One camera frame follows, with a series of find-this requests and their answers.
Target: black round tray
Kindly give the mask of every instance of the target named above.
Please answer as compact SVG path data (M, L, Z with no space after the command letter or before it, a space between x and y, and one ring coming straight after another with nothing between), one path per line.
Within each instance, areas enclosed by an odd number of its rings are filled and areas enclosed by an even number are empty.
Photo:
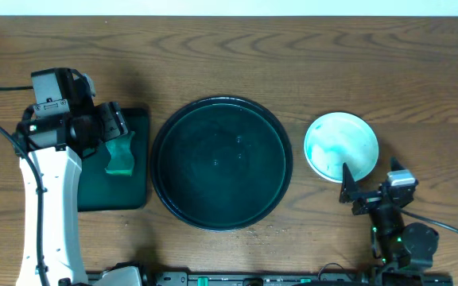
M151 179L165 206L205 230L235 230L267 216L289 186L293 154L280 122L235 96L201 99L158 132Z

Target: wooden table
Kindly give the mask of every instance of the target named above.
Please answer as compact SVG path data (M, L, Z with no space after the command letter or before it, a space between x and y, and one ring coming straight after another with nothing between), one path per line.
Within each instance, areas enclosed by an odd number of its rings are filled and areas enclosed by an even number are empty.
M458 227L458 18L0 17L0 86L71 67L96 84L96 102L148 106L151 140L177 109L209 95L253 99L282 122L293 146L289 190L261 222L213 233L179 221L148 182L136 211L80 214L88 270L141 260L151 269L316 272L328 262L373 262L370 221L338 203L303 154L318 116L344 110L380 141L377 187L395 155L420 180L407 210ZM32 91L0 92L12 131ZM458 236L446 230L433 271L458 284ZM24 240L24 193L14 151L0 136L0 285L14 284Z

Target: white backdrop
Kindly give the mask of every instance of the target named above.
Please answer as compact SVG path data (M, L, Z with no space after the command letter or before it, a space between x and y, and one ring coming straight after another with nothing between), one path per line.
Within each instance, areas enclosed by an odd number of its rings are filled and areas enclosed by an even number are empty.
M458 0L0 0L0 15L458 16Z

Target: white bowl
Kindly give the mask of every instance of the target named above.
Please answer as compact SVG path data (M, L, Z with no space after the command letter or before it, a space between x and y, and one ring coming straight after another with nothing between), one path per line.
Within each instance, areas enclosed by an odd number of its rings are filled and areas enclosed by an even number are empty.
M344 112L319 117L309 127L303 148L310 167L336 183L342 183L344 162L355 180L361 180L374 169L379 155L372 128L361 118Z

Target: round plate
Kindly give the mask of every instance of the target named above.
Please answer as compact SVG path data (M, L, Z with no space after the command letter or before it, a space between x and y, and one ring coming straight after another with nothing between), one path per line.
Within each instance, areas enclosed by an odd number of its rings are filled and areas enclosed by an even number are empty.
M205 230L235 230L267 216L293 170L280 122L263 106L234 96L178 110L159 131L150 160L163 204Z
M355 180L368 175L378 162L379 146L372 128L344 112L319 117L305 135L305 156L317 174L342 183L345 162Z

